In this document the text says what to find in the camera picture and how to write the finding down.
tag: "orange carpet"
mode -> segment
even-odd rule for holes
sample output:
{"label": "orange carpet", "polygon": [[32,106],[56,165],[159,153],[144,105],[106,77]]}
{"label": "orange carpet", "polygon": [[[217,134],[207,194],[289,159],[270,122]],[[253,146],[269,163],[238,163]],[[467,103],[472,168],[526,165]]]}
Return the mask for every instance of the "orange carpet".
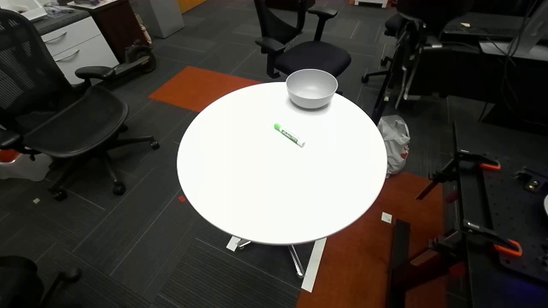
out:
{"label": "orange carpet", "polygon": [[257,84],[257,81],[185,67],[149,98],[198,113],[217,98],[252,84]]}
{"label": "orange carpet", "polygon": [[[359,221],[327,238],[313,293],[301,291],[296,307],[385,307],[394,226],[382,223],[380,214],[389,213],[409,223],[409,254],[421,250],[430,238],[443,231],[442,189],[436,187],[423,202],[416,201],[426,185],[426,178],[407,173],[387,180],[380,197]],[[409,291],[406,307],[447,307],[445,279]]]}

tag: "round white table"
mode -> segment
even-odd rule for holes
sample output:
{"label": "round white table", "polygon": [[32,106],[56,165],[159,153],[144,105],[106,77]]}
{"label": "round white table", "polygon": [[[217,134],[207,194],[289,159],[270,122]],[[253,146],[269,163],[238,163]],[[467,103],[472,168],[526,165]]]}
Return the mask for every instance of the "round white table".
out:
{"label": "round white table", "polygon": [[375,124],[346,98],[308,112],[291,105],[284,82],[269,82],[200,112],[176,168],[186,201],[216,228],[253,243],[298,245],[330,236],[370,209],[387,153]]}

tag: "chair wheel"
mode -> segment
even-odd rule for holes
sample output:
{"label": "chair wheel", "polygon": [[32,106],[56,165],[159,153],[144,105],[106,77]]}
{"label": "chair wheel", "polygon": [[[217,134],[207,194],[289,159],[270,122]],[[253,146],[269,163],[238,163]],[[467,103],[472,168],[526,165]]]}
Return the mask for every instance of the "chair wheel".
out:
{"label": "chair wheel", "polygon": [[61,278],[67,281],[67,283],[73,283],[77,279],[82,278],[82,271],[80,269],[70,269],[67,272],[61,272]]}
{"label": "chair wheel", "polygon": [[115,195],[123,195],[125,194],[125,185],[121,182],[115,183],[113,194]]}
{"label": "chair wheel", "polygon": [[65,201],[67,199],[67,192],[65,190],[53,190],[53,199],[55,201]]}
{"label": "chair wheel", "polygon": [[139,71],[142,72],[142,74],[151,74],[151,72],[154,72],[156,71],[156,57],[151,53],[149,55],[149,62],[145,64],[145,65],[142,65]]}

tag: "plastic bag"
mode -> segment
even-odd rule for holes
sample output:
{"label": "plastic bag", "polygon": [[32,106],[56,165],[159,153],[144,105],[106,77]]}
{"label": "plastic bag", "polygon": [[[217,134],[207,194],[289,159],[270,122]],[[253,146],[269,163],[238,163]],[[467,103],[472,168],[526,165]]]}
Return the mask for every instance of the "plastic bag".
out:
{"label": "plastic bag", "polygon": [[34,159],[29,154],[10,154],[5,158],[8,159],[0,161],[0,180],[24,178],[41,182],[46,178],[51,165],[51,158],[46,154],[36,154]]}
{"label": "plastic bag", "polygon": [[409,158],[409,127],[399,115],[390,115],[378,120],[378,130],[389,156],[387,177],[397,175]]}

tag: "black chair leg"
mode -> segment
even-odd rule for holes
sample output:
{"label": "black chair leg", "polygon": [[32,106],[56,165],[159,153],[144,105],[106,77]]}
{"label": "black chair leg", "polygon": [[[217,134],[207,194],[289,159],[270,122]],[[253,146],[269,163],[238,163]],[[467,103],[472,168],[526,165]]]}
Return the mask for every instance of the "black chair leg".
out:
{"label": "black chair leg", "polygon": [[383,59],[380,60],[380,67],[387,67],[390,62],[392,62],[390,57],[383,57]]}
{"label": "black chair leg", "polygon": [[113,180],[113,194],[115,195],[123,195],[125,194],[125,185],[121,183],[115,166],[113,166],[113,159],[106,154],[101,153],[99,154],[101,163],[104,165],[108,177]]}
{"label": "black chair leg", "polygon": [[269,53],[269,57],[267,57],[267,74],[269,74],[272,79],[277,79],[277,77],[279,77],[279,72],[276,72],[276,65],[274,65],[276,59],[277,59],[277,55],[272,55],[272,53]]}
{"label": "black chair leg", "polygon": [[389,76],[389,71],[365,74],[365,76],[361,76],[361,82],[366,84],[370,81],[370,77],[373,77],[373,76]]}
{"label": "black chair leg", "polygon": [[82,278],[82,271],[80,269],[72,269],[68,272],[60,272],[53,284],[49,286],[49,290],[46,291],[43,302],[41,302],[41,308],[46,308],[53,298],[53,295],[56,293],[56,290],[65,284],[65,283],[75,283]]}
{"label": "black chair leg", "polygon": [[75,171],[75,168],[80,166],[84,159],[72,159],[68,161],[68,165],[65,166],[65,170],[61,171],[61,175],[53,182],[53,185],[49,187],[49,192],[53,194],[53,197],[56,201],[65,201],[67,199],[67,192],[65,189],[61,187],[68,177]]}
{"label": "black chair leg", "polygon": [[115,144],[111,144],[108,149],[116,149],[116,148],[123,148],[128,144],[140,144],[140,142],[149,142],[152,149],[159,148],[159,142],[154,137],[140,137],[140,139],[118,139]]}

